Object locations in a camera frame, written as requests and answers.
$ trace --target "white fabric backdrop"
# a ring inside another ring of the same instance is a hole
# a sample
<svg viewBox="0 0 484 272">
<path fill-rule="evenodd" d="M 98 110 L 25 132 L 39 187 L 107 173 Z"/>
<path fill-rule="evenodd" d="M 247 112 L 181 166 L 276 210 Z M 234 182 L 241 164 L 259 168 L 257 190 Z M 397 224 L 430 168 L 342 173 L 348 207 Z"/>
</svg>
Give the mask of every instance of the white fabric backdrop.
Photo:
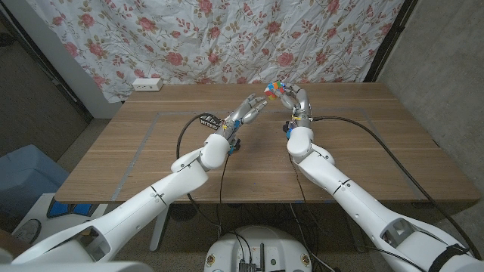
<svg viewBox="0 0 484 272">
<path fill-rule="evenodd" d="M 403 0 L 27 0 L 109 102 L 165 84 L 360 82 Z"/>
</svg>

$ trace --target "wooden table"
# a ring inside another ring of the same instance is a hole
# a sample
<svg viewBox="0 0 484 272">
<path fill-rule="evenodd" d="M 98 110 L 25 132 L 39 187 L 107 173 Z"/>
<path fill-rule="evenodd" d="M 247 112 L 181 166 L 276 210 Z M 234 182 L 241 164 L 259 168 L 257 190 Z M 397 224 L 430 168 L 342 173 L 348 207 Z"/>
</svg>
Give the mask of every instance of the wooden table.
<svg viewBox="0 0 484 272">
<path fill-rule="evenodd" d="M 369 127 L 436 200 L 472 202 L 480 198 L 478 190 L 385 85 L 324 83 L 300 87 L 309 93 L 313 116 L 342 116 Z M 126 201 L 170 173 L 178 134 L 194 114 L 210 112 L 225 118 L 249 94 L 263 95 L 264 88 L 265 85 L 165 85 L 161 91 L 133 93 L 56 193 L 56 200 Z M 237 136 L 241 148 L 228 161 L 223 202 L 303 199 L 282 132 L 282 125 L 289 118 L 290 111 L 279 100 L 271 100 L 254 123 L 240 129 Z M 334 156 L 337 167 L 378 200 L 424 200 L 367 132 L 337 120 L 315 122 L 312 129 L 315 143 Z M 202 147 L 212 132 L 194 122 L 185 133 L 181 154 Z M 209 172 L 209 180 L 192 193 L 194 199 L 218 202 L 221 175 L 221 169 Z M 308 202 L 333 201 L 301 173 L 299 179 Z"/>
</svg>

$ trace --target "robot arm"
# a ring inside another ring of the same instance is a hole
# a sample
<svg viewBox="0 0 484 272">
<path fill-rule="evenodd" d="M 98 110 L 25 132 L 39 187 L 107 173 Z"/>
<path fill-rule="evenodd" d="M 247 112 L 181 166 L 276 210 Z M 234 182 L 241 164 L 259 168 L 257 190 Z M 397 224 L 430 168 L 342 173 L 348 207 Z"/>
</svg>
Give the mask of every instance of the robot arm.
<svg viewBox="0 0 484 272">
<path fill-rule="evenodd" d="M 25 263 L 105 262 L 170 203 L 202 186 L 207 171 L 220 167 L 230 150 L 229 141 L 244 124 L 252 122 L 267 104 L 249 96 L 227 119 L 226 128 L 211 134 L 202 148 L 185 154 L 171 167 L 172 174 L 155 182 L 112 212 L 71 227 L 37 243 L 12 261 Z"/>
<path fill-rule="evenodd" d="M 293 120 L 288 124 L 287 150 L 300 171 L 313 183 L 326 190 L 370 237 L 378 249 L 391 252 L 429 270 L 434 261 L 448 251 L 459 251 L 444 262 L 441 271 L 481 270 L 484 263 L 477 261 L 452 236 L 433 225 L 393 212 L 378 202 L 336 166 L 333 157 L 322 147 L 313 144 L 310 129 L 310 106 L 307 94 L 298 103 L 287 102 L 288 95 L 303 91 L 296 85 L 286 85 L 289 91 L 271 91 L 285 107 L 293 105 Z M 383 254 L 395 271 L 419 271 L 397 257 Z"/>
</svg>

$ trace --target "power strip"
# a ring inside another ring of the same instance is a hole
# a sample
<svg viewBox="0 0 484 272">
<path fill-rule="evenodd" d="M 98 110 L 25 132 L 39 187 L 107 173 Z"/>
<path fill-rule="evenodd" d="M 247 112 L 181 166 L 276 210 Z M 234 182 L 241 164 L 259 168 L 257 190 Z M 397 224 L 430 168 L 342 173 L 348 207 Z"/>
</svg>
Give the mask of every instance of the power strip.
<svg viewBox="0 0 484 272">
<path fill-rule="evenodd" d="M 133 82 L 135 91 L 159 91 L 163 87 L 161 79 L 136 79 Z"/>
</svg>

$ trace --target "black wire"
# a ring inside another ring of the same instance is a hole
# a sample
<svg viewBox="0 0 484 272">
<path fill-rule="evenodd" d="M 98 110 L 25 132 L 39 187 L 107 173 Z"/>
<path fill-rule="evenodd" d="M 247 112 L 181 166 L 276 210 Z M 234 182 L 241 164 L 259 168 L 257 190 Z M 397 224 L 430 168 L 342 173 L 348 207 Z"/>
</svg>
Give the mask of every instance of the black wire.
<svg viewBox="0 0 484 272">
<path fill-rule="evenodd" d="M 225 159 L 225 166 L 224 166 L 224 171 L 222 172 L 222 178 L 220 179 L 220 194 L 219 194 L 219 203 L 217 204 L 216 206 L 216 214 L 217 214 L 217 220 L 219 221 L 219 226 L 220 226 L 220 231 L 223 233 L 224 232 L 224 229 L 222 227 L 222 219 L 220 219 L 220 214 L 219 214 L 219 205 L 222 204 L 222 185 L 224 183 L 224 175 L 225 175 L 225 169 L 227 168 L 227 162 L 228 162 L 228 157 L 230 155 L 227 156 L 227 159 Z"/>
<path fill-rule="evenodd" d="M 252 264 L 252 251 L 250 250 L 250 246 L 249 246 L 249 243 L 247 242 L 247 240 L 243 236 L 241 236 L 240 234 L 236 233 L 235 230 L 234 231 L 228 231 L 227 233 L 232 233 L 232 234 L 242 238 L 242 240 L 247 244 L 247 248 L 249 249 L 249 263 Z"/>
<path fill-rule="evenodd" d="M 451 222 L 451 224 L 455 227 L 455 229 L 461 234 L 462 238 L 464 238 L 467 245 L 470 247 L 470 250 L 472 250 L 474 257 L 478 260 L 482 260 L 481 255 L 479 254 L 479 250 L 477 250 L 477 247 L 474 245 L 474 243 L 466 234 L 466 232 L 461 228 L 461 226 L 459 226 L 459 224 L 439 204 L 437 204 L 437 202 L 428 194 L 428 192 L 425 191 L 425 189 L 418 183 L 418 181 L 415 180 L 415 178 L 410 174 L 410 172 L 403 166 L 403 164 L 400 163 L 400 161 L 395 157 L 395 155 L 393 155 L 392 151 L 390 151 L 390 149 L 385 145 L 385 143 L 378 136 L 375 135 L 375 133 L 373 133 L 369 128 L 365 127 L 359 122 L 356 122 L 344 117 L 319 116 L 319 117 L 313 118 L 312 120 L 321 121 L 324 119 L 335 119 L 335 120 L 349 122 L 349 123 L 352 123 L 353 125 L 357 125 L 358 127 L 363 128 L 367 133 L 369 133 L 380 144 L 380 146 L 384 148 L 384 150 L 393 159 L 393 161 L 399 166 L 399 168 L 407 175 L 407 177 L 410 178 L 411 182 L 418 188 L 418 190 L 422 192 L 422 194 L 445 216 L 445 218 L 447 218 L 449 222 Z"/>
<path fill-rule="evenodd" d="M 181 130 L 180 132 L 180 135 L 178 136 L 178 141 L 176 143 L 176 159 L 179 159 L 180 158 L 180 145 L 182 143 L 182 138 L 183 138 L 183 134 L 186 132 L 187 128 L 189 125 L 191 125 L 192 122 L 194 122 L 196 119 L 200 118 L 201 116 L 210 116 L 214 119 L 217 119 L 216 116 L 214 116 L 213 114 L 211 113 L 201 113 L 201 114 L 197 114 L 196 116 L 194 116 L 192 119 L 190 119 L 190 121 L 188 121 L 185 126 L 183 127 L 183 129 Z M 197 210 L 198 213 L 200 213 L 209 223 L 211 223 L 212 225 L 218 227 L 220 229 L 220 231 L 222 231 L 222 226 L 220 224 L 217 224 L 215 223 L 214 221 L 210 220 L 204 213 L 201 212 L 201 210 L 198 208 L 198 205 L 197 203 L 195 202 L 195 200 L 191 197 L 191 194 L 187 193 L 187 196 L 188 196 L 188 199 L 190 200 L 191 204 L 193 205 L 193 207 L 195 208 L 195 210 Z"/>
<path fill-rule="evenodd" d="M 220 204 L 222 204 L 222 185 L 224 183 L 225 169 L 227 168 L 227 162 L 228 162 L 229 157 L 230 157 L 230 155 L 228 155 L 227 159 L 225 160 L 224 171 L 222 172 L 222 179 L 220 180 L 220 194 L 219 194 L 219 203 Z"/>
<path fill-rule="evenodd" d="M 242 249 L 242 259 L 245 261 L 245 255 L 244 255 L 244 247 L 242 246 L 242 243 L 240 242 L 239 235 L 237 233 L 233 233 L 237 240 L 239 241 L 240 248 Z"/>
</svg>

